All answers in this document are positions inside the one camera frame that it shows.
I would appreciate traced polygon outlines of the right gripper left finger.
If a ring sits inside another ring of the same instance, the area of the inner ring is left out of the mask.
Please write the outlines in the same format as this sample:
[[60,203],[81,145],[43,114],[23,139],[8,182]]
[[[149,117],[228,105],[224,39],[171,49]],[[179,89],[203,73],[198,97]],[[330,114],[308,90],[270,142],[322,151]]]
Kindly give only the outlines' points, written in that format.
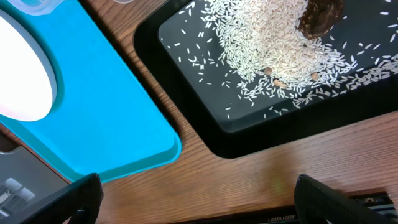
[[1,219],[1,224],[95,224],[102,199],[100,177],[92,173]]

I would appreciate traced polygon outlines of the brown food scrap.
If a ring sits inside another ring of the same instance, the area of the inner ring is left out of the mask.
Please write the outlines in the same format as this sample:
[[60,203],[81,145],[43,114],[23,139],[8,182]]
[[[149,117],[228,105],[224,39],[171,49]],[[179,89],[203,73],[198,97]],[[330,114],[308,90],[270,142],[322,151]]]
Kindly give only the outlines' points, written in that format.
[[343,9],[344,0],[308,0],[298,30],[308,40],[321,37],[343,17]]

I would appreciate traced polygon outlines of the white rice pile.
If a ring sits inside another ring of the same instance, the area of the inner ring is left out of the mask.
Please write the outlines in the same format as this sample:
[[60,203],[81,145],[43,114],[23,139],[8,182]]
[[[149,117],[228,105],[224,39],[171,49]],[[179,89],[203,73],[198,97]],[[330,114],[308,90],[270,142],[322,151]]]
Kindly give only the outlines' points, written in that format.
[[344,16],[325,37],[299,30],[308,1],[191,1],[159,39],[218,122],[269,119],[397,76],[397,4],[377,2],[381,31],[349,38]]

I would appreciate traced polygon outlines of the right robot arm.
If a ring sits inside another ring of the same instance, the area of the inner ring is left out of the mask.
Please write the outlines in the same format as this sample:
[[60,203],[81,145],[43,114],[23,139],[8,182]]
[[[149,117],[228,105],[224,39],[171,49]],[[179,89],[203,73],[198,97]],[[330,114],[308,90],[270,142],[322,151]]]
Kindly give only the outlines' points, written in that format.
[[[26,148],[1,135],[1,218],[20,213],[68,184]],[[189,220],[189,223],[298,223],[293,205]]]

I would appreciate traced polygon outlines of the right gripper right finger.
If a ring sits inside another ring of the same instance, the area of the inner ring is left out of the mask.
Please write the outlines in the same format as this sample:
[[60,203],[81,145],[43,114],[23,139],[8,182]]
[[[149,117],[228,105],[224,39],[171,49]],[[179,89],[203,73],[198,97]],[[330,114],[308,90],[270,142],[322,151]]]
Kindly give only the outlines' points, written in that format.
[[356,202],[339,191],[301,174],[294,190],[300,223],[395,224],[395,221]]

